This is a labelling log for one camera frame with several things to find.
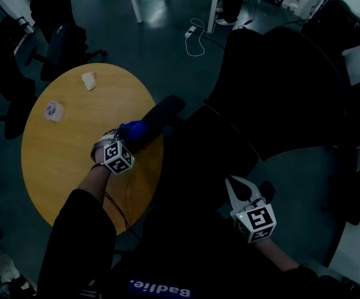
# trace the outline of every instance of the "green floor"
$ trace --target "green floor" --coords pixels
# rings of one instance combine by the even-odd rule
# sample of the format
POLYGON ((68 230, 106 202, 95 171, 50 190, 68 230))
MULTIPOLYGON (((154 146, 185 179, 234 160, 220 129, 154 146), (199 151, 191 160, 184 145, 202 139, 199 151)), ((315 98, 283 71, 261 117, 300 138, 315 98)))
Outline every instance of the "green floor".
MULTIPOLYGON (((187 107, 181 117, 187 118, 211 93, 222 62, 223 50, 211 41, 202 40, 206 53, 198 58, 189 57, 184 47, 184 34, 191 26, 189 20, 196 17, 207 23, 211 0, 139 2, 142 24, 137 23, 130 0, 72 0, 72 6, 77 24, 87 30, 90 50, 107 50, 106 62, 138 77, 156 102, 170 94, 183 98, 187 107)), ((244 5, 239 24, 252 17, 254 7, 252 3, 244 5)), ((263 2, 249 28, 264 33, 294 19, 286 10, 263 2)), ((217 27, 209 38, 224 46, 230 30, 217 27)), ((33 61, 24 67, 34 45, 39 46, 41 54, 46 53, 47 44, 37 32, 26 40, 17 60, 23 74, 36 81, 37 95, 40 95, 48 86, 39 79, 41 63, 33 61)), ((189 39, 189 50, 194 54, 200 52, 196 34, 189 39)), ((275 54, 262 65, 270 72, 270 65, 280 59, 281 54, 275 54)), ((2 113, 7 108, 8 102, 0 96, 2 113)), ((51 227, 27 195, 21 171, 22 137, 6 141, 3 127, 0 123, 0 226, 4 234, 0 244, 18 269, 36 282, 51 227)), ((331 156, 323 148, 310 148, 260 162, 249 176, 258 185, 269 180, 275 186, 277 195, 273 206, 278 225, 273 238, 301 263, 323 263, 333 244, 337 223, 330 215, 320 212, 328 192, 326 178, 333 168, 331 156)), ((140 223, 136 230, 140 232, 140 223)), ((135 238, 128 233, 120 235, 117 241, 117 249, 121 250, 135 245, 135 238)))

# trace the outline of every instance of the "blue label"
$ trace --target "blue label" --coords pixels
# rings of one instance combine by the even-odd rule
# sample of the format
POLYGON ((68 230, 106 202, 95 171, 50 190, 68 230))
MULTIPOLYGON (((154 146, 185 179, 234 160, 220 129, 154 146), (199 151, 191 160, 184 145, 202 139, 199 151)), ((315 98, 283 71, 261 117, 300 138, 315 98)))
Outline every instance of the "blue label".
POLYGON ((138 295, 154 296, 161 298, 192 298, 190 289, 182 289, 157 283, 141 282, 130 280, 126 287, 127 292, 137 293, 138 295))

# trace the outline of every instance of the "table leg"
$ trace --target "table leg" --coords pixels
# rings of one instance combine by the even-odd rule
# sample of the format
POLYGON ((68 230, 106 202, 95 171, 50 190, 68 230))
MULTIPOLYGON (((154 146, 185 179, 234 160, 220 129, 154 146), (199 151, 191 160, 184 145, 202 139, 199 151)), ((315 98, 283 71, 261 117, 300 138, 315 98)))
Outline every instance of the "table leg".
POLYGON ((216 7, 217 7, 217 0, 212 0, 211 14, 209 16, 209 22, 208 22, 208 25, 207 25, 207 32, 208 33, 212 33, 212 31, 213 31, 213 22, 215 21, 216 7))
POLYGON ((142 23, 143 19, 141 18, 140 9, 138 7, 137 0, 131 0, 131 4, 133 5, 133 9, 135 10, 136 18, 138 23, 142 23))

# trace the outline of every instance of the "clear plastic cup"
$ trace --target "clear plastic cup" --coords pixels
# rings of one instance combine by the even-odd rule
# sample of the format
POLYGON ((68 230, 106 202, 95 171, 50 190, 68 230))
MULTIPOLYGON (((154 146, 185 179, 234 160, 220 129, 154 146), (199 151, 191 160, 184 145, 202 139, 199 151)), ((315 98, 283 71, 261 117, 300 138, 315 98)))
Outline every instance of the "clear plastic cup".
POLYGON ((48 120, 59 122, 64 115, 64 107, 56 101, 51 101, 47 104, 44 115, 48 120))

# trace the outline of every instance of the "round wooden table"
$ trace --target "round wooden table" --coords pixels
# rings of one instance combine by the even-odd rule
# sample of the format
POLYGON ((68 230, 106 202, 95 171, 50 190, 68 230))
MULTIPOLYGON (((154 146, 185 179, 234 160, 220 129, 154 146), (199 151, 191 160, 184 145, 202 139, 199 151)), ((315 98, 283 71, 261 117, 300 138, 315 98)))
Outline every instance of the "round wooden table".
MULTIPOLYGON (((90 158, 93 144, 121 123, 142 119, 153 107, 154 101, 145 86, 128 71, 110 64, 76 67, 44 90, 26 123, 21 159, 29 196, 50 225, 93 166, 90 158), (86 72, 96 73, 97 86, 91 91, 82 82, 86 72), (59 122, 44 117, 52 100, 64 106, 59 122)), ((135 159, 133 169, 111 175, 107 185, 107 193, 131 225, 146 210, 158 184, 163 136, 135 154, 135 159)), ((117 234, 125 231, 125 222, 112 203, 105 199, 103 207, 117 234)))

